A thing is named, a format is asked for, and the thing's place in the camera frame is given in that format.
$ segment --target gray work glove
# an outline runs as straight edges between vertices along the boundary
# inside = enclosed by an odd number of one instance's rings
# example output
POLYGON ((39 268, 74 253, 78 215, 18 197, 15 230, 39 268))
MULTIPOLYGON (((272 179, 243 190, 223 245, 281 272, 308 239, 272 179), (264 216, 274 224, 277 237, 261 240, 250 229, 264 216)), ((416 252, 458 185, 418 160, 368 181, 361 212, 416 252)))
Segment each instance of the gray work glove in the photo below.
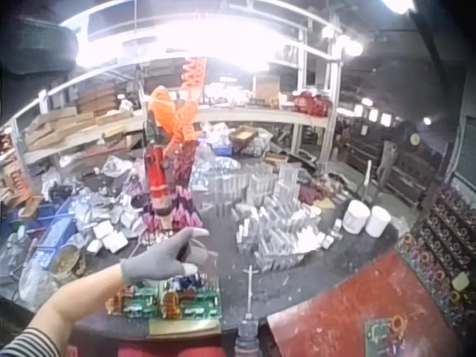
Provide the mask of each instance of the gray work glove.
POLYGON ((187 227, 164 242, 153 245, 148 251, 120 262, 124 282, 133 285, 142 280, 166 280, 177 275, 192 275, 198 269, 194 264, 179 262, 180 249, 191 239, 207 237, 203 228, 187 227))

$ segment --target circuit board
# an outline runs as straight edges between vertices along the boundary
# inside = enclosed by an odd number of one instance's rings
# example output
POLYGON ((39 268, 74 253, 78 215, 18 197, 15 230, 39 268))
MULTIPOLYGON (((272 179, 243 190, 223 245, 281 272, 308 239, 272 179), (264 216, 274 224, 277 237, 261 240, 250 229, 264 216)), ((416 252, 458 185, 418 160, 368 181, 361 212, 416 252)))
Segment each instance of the circuit board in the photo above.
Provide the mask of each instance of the circuit board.
POLYGON ((401 356, 403 340, 392 330, 392 319, 365 322, 365 357, 401 356))
POLYGON ((195 274, 160 282, 158 287, 128 286, 106 302, 109 315, 160 320, 210 320, 222 315, 217 277, 195 274))

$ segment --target cluttered table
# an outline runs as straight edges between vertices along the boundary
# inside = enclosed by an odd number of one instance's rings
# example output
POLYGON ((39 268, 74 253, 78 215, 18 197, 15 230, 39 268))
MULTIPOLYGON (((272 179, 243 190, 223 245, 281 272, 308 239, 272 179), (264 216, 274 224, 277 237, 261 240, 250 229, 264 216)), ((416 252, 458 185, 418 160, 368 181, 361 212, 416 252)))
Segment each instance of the cluttered table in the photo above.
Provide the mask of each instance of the cluttered table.
MULTIPOLYGON (((96 158, 95 160, 86 162, 75 170, 85 172, 88 165, 100 166, 96 158)), ((85 180, 85 186, 94 186, 94 180, 97 181, 97 178, 90 178, 90 183, 85 180)), ((202 193, 193 193, 193 201, 197 207, 201 206, 202 196, 202 193)), ((335 219, 342 219, 352 196, 348 194, 339 197, 334 198, 331 205, 321 208, 319 231, 328 234, 335 219)), ((218 254, 216 266, 212 267, 208 274, 219 278, 222 308, 219 327, 211 329, 210 333, 235 330, 247 311, 248 275, 245 270, 250 265, 256 266, 255 257, 238 251, 235 237, 237 227, 229 213, 218 213, 216 209, 208 210, 206 214, 202 214, 202 222, 210 231, 210 236, 202 242, 218 254)), ((341 234, 342 238, 337 239, 328 249, 318 249, 306 254, 303 261, 292 268, 254 274, 251 311, 261 323, 265 323, 269 315, 311 299, 347 280, 367 263, 385 253, 398 238, 392 224, 387 226, 378 239, 370 237, 365 231, 352 235, 342 229, 341 234)), ((0 251, 4 250, 5 246, 2 244, 0 251)), ((87 256, 87 272, 98 271, 118 263, 120 259, 127 258, 134 247, 135 243, 130 243, 116 254, 102 250, 96 256, 87 256)), ((25 307, 18 299, 17 285, 16 282, 4 284, 0 289, 1 296, 25 307)), ((106 310, 82 320, 77 328, 91 334, 121 340, 160 337, 160 333, 148 319, 111 316, 106 314, 106 310)))

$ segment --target white plastic bucket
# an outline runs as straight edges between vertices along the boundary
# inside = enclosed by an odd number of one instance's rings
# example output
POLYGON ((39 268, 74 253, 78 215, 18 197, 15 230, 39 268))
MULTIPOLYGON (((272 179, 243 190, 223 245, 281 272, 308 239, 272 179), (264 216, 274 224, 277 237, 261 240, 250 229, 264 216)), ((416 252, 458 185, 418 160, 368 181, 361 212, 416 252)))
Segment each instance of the white plastic bucket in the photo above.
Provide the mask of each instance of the white plastic bucket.
POLYGON ((365 226, 365 231, 374 238, 379 238, 384 232, 385 227, 392 220, 392 216, 382 207, 374 206, 370 218, 365 226))
POLYGON ((359 234, 365 226, 365 222, 369 216, 369 207, 354 199, 349 203, 347 212, 344 214, 342 227, 344 227, 344 229, 350 234, 359 234))

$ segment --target human arm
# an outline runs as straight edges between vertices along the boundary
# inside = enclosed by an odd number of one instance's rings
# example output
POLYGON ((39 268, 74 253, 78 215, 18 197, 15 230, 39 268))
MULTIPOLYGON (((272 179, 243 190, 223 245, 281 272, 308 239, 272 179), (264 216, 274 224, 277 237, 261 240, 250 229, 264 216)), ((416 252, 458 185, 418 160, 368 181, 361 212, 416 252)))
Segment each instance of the human arm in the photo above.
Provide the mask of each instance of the human arm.
POLYGON ((101 309, 125 285, 196 272, 195 266, 176 257, 190 239, 207 235, 204 229, 185 228, 136 257, 64 285, 39 309, 28 328, 42 332, 64 353, 74 324, 101 309))

